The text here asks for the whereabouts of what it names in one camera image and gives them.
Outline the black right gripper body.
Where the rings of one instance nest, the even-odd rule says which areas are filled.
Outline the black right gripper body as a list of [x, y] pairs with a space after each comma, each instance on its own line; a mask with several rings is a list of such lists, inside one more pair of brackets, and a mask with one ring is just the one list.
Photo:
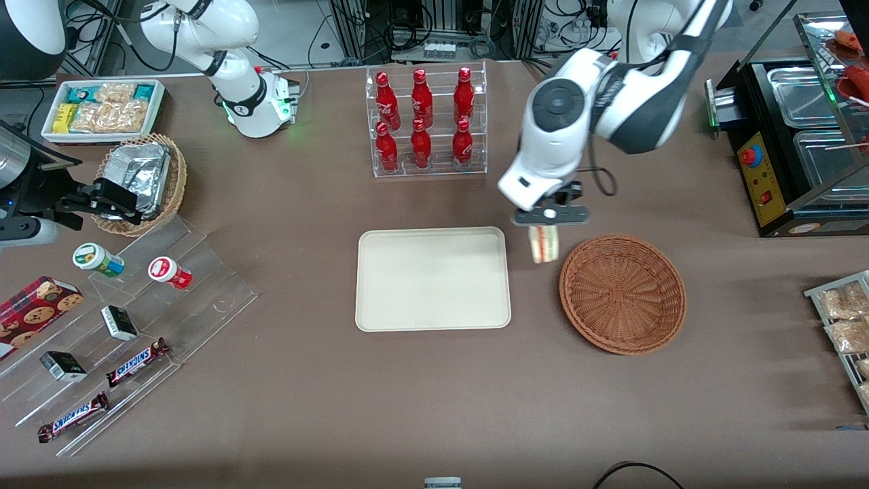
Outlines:
[[72, 231], [81, 231], [83, 217], [65, 210], [61, 200], [70, 195], [81, 195], [85, 185], [74, 180], [67, 169], [41, 170], [40, 166], [49, 161], [41, 153], [31, 154], [26, 170], [19, 177], [19, 214], [47, 219]]

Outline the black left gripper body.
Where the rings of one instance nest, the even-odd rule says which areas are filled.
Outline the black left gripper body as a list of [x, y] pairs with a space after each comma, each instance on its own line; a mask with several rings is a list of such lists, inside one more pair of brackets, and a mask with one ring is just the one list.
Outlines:
[[574, 205], [574, 201], [583, 196], [583, 183], [574, 180], [556, 189], [552, 194], [541, 198], [541, 207], [560, 211]]

